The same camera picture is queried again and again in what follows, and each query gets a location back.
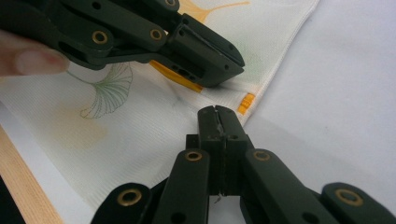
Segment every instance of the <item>fabric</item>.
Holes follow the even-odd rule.
[[[232,42],[245,72],[192,91],[150,64],[101,71],[72,64],[54,76],[0,79],[0,101],[33,134],[68,183],[96,209],[115,187],[165,179],[196,113],[223,105],[244,124],[318,0],[181,0],[188,13]]]

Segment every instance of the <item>ginkgo leaf print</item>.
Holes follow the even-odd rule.
[[[234,7],[234,6],[239,6],[239,5],[247,5],[249,4],[248,1],[246,2],[239,2],[239,3],[233,3],[233,4],[228,4],[220,7],[213,7],[210,9],[203,9],[195,5],[192,0],[180,0],[180,13],[187,13],[190,16],[194,17],[196,20],[200,21],[201,23],[204,23],[206,20],[206,17],[214,10],[224,8],[224,7]]]
[[[122,106],[128,98],[132,83],[132,69],[128,63],[111,65],[107,76],[98,82],[88,82],[67,72],[72,77],[90,84],[95,89],[95,99],[90,107],[81,110],[85,119],[98,119],[105,114],[113,113]]]

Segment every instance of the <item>metal grommet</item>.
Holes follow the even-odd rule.
[[[335,195],[341,202],[352,206],[361,206],[363,204],[363,198],[350,189],[337,189]]]
[[[163,35],[161,34],[161,31],[159,31],[159,30],[151,30],[149,32],[149,35],[151,36],[151,38],[153,40],[161,40],[161,38],[163,38]]]
[[[138,189],[126,189],[117,198],[117,202],[122,206],[131,206],[138,203],[142,199],[142,192]]]
[[[186,160],[188,161],[199,161],[202,158],[202,154],[196,151],[186,153]]]
[[[176,0],[165,0],[166,5],[174,7],[176,4]]]
[[[105,44],[107,43],[107,34],[103,31],[95,31],[92,33],[92,40],[95,44]]]
[[[263,151],[255,151],[253,153],[254,158],[258,161],[268,161],[271,157],[268,153]]]

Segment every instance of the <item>wooden edge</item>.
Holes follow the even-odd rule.
[[[1,125],[0,175],[26,223],[63,223]]]

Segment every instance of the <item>white table surface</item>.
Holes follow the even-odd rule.
[[[321,0],[245,126],[309,188],[355,185],[396,214],[396,1]],[[94,211],[0,104],[1,124],[66,223]],[[209,223],[244,223],[237,197],[211,199]]]

